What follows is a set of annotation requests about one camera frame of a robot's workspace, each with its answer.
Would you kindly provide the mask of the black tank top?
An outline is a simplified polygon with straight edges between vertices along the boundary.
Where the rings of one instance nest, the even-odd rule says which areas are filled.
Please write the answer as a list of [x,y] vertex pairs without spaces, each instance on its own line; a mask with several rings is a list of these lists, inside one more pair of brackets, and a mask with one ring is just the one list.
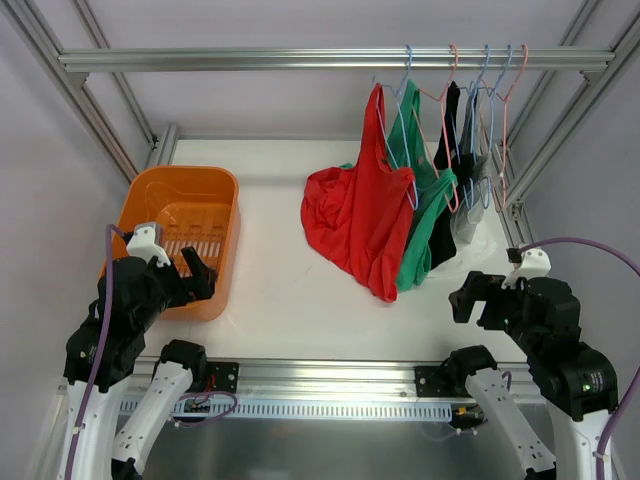
[[[455,81],[452,81],[446,95],[446,126],[449,136],[449,146],[451,152],[455,150],[454,129],[457,127],[457,111],[461,91]],[[442,134],[440,135],[438,149],[436,151],[435,166],[439,170],[447,168],[447,158],[445,154],[445,143]],[[450,230],[450,217],[447,206],[435,221],[433,232],[429,240],[431,251],[431,269],[436,268],[443,262],[451,259],[457,253],[457,249]]]

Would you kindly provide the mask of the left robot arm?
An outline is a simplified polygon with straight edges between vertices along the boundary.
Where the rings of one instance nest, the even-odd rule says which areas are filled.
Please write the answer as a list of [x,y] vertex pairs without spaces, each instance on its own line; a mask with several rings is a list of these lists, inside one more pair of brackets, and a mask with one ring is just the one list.
[[207,382],[204,346],[170,341],[161,351],[151,385],[122,429],[116,427],[145,334],[170,308],[208,300],[217,272],[193,247],[181,251],[190,274],[158,258],[108,259],[98,282],[99,297],[66,345],[63,376],[68,382],[69,420],[62,479],[139,479],[169,414],[187,391]]

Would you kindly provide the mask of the red tank top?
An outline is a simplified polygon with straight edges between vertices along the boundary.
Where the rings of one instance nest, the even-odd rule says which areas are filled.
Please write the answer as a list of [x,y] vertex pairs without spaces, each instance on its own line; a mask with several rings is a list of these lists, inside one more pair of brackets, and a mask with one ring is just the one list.
[[384,114],[383,87],[376,84],[364,112],[357,162],[307,178],[301,223],[314,250],[392,303],[413,218],[409,189],[415,176],[408,167],[392,167]]

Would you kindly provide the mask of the green tank top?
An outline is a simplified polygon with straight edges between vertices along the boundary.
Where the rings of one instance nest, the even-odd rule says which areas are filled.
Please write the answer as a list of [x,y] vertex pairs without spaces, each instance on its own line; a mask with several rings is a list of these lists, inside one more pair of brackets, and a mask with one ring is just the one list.
[[[445,196],[452,198],[452,185],[458,186],[454,172],[454,160],[450,169],[439,170],[434,163],[435,155],[427,148],[423,138],[420,119],[421,94],[413,81],[409,81],[401,101],[402,115],[407,128],[407,139],[412,170],[415,175],[419,207],[413,212],[413,220],[408,234],[404,256],[396,278],[399,291],[405,292],[419,286],[431,269],[431,251],[429,240],[438,216],[447,206]],[[394,119],[391,132],[386,140],[392,166],[406,167],[400,119]]]

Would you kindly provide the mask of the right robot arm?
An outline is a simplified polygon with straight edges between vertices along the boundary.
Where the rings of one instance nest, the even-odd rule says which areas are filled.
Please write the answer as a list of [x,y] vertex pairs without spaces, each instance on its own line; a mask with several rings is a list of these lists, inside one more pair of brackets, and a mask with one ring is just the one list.
[[478,326],[506,333],[525,354],[551,418],[554,447],[548,449],[536,435],[487,347],[450,354],[442,364],[448,388],[475,400],[523,478],[612,478],[605,434],[620,409],[617,375],[604,354],[581,341],[579,300],[560,280],[520,278],[510,287],[503,281],[470,272],[449,296],[453,319],[469,322],[474,305],[482,302]]

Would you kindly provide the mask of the blue wire hanger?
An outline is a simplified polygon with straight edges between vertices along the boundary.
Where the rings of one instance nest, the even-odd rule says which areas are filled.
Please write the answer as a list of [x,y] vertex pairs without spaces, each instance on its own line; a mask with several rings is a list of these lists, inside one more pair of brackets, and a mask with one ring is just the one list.
[[[404,122],[404,117],[402,115],[402,107],[401,107],[401,100],[400,100],[400,97],[403,94],[404,87],[406,86],[406,82],[408,80],[408,77],[412,68],[413,48],[410,44],[406,45],[406,54],[407,54],[407,60],[405,64],[404,74],[401,77],[401,80],[399,81],[397,87],[394,88],[388,84],[382,84],[382,87],[388,88],[390,90],[390,93],[393,96],[393,99],[395,100],[396,107],[397,107],[397,117],[400,119],[400,125],[401,125],[401,134],[402,134],[403,147],[405,151],[406,167],[411,169],[412,165],[411,165],[411,158],[410,158],[409,145],[408,145],[408,139],[407,139],[407,128]],[[413,180],[412,185],[409,188],[409,191],[407,193],[407,198],[409,200],[409,204],[412,210],[416,211],[419,207],[419,198],[418,198],[416,180]]]

